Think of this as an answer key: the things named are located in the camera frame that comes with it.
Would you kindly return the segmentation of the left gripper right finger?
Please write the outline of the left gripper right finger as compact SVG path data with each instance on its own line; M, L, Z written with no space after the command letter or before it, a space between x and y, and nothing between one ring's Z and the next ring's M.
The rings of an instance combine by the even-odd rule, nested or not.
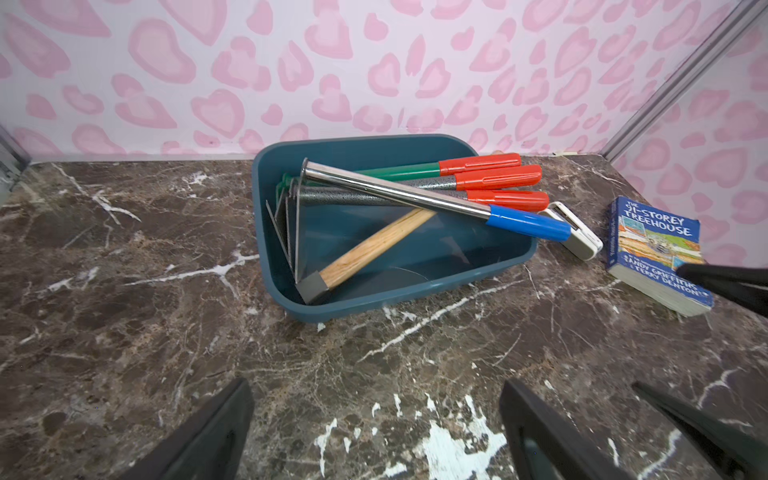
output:
M625 479L627 473L517 379L499 400L507 443L520 479Z

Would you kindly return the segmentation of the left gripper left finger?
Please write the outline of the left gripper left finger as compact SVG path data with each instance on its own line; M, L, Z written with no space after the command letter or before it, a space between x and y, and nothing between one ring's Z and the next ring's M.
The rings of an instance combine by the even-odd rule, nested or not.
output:
M234 379L121 477L235 478L254 407L248 382Z

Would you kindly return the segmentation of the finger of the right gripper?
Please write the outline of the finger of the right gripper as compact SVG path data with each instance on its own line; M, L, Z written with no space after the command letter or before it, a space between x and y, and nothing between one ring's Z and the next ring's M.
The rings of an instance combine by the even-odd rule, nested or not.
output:
M721 479L766 479L767 444L656 388L636 381L634 392L692 443Z
M676 274L751 312L767 316L766 268L745 268L686 263Z

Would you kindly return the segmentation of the wooden handled small hoe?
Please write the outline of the wooden handled small hoe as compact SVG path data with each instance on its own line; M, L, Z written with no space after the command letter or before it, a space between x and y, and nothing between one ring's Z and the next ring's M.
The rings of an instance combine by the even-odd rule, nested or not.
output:
M327 292L342 285L393 248L435 215L434 211L416 208L380 229L324 269L314 272L298 282L296 287L302 300L305 304L312 304L319 300Z

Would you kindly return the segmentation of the chrome tool with blue grip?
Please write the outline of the chrome tool with blue grip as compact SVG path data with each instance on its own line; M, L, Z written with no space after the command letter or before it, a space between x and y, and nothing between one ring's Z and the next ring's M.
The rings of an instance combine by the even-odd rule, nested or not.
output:
M441 210L483 220L486 225L543 240L564 242L570 226L558 220L496 205L483 205L396 182L311 162L305 159L301 177L427 210Z

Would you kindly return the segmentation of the green hoe with red grip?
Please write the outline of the green hoe with red grip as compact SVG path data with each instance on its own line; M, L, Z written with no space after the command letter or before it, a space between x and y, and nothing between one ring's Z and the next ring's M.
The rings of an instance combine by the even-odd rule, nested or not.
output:
M518 153L501 153L396 167L358 170L358 173L388 181L406 181L436 178L469 171L518 167L521 165L522 158Z

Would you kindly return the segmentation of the teal plastic storage box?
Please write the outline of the teal plastic storage box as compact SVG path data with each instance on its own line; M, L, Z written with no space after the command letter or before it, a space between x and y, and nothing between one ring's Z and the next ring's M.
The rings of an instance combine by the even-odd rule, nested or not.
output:
M300 207L277 219L276 191L306 160L354 171L475 155L448 135L282 142L254 158L254 221L267 292L294 319L320 323L499 274L533 257L537 241L448 212L404 205Z

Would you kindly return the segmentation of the blue treehouse paperback book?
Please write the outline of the blue treehouse paperback book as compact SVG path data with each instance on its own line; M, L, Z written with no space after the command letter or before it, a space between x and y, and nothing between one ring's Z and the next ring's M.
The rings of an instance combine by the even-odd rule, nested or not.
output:
M607 272L683 317L707 313L712 293L676 274L705 263L700 230L697 220L619 196L611 205Z

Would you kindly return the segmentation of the white stapler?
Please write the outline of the white stapler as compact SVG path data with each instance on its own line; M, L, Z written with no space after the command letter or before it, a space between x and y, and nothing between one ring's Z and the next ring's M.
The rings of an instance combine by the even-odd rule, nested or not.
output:
M580 260L592 260L603 249L602 240L564 203L551 202L540 215L563 221L570 226L571 235L562 245Z

